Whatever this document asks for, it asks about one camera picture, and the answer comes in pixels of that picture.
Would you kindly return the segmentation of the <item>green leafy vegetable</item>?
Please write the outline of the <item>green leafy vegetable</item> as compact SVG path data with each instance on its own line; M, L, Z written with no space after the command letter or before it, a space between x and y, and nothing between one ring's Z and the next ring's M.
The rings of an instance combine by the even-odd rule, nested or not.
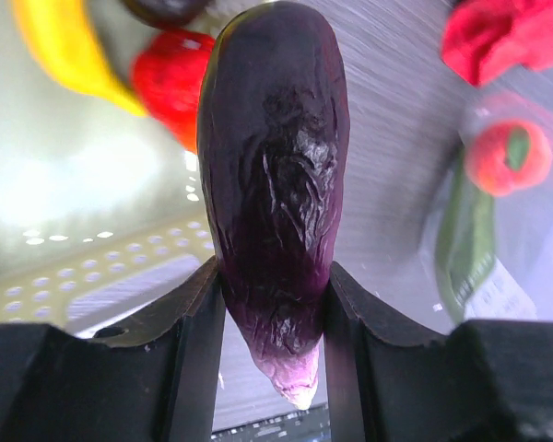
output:
M448 202L434 251L441 300L452 320L465 320L465 306L487 280L496 261L495 199L467 177L465 152L453 167Z

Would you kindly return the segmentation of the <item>purple eggplant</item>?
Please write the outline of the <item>purple eggplant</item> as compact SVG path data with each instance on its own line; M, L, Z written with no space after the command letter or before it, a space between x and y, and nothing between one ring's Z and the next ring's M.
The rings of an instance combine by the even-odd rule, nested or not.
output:
M318 387L349 131L345 67L320 12L264 3L219 33L197 150L221 291L255 365L301 410Z

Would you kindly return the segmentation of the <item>clear zip top bag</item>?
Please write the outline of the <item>clear zip top bag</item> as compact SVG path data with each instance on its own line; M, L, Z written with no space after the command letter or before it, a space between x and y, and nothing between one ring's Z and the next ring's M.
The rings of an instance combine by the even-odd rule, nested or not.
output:
M553 321L553 110L508 89L466 109L420 258L454 323Z

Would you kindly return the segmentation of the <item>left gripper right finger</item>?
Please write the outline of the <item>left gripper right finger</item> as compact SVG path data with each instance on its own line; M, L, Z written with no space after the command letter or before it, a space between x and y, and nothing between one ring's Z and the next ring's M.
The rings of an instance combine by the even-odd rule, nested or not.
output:
M435 332L331 268L325 370L335 441L553 441L553 322Z

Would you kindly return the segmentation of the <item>orange peach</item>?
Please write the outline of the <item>orange peach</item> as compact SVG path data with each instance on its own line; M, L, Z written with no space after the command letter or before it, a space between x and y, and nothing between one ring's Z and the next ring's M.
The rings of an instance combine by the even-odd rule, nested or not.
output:
M481 191L503 197L542 183L553 162L543 129L528 120L499 121L476 135L465 172Z

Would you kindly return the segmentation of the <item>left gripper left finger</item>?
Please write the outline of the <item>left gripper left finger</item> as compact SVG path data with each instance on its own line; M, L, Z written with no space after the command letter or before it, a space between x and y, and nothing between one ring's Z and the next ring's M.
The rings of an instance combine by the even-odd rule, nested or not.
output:
M224 319L209 259L91 339L0 323L0 441L207 441Z

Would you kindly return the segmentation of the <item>green plastic basket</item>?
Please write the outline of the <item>green plastic basket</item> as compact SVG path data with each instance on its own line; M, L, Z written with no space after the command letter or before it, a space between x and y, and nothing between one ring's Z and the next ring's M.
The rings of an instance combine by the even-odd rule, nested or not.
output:
M0 1L0 322L89 337L212 252L196 157L156 121L56 85Z

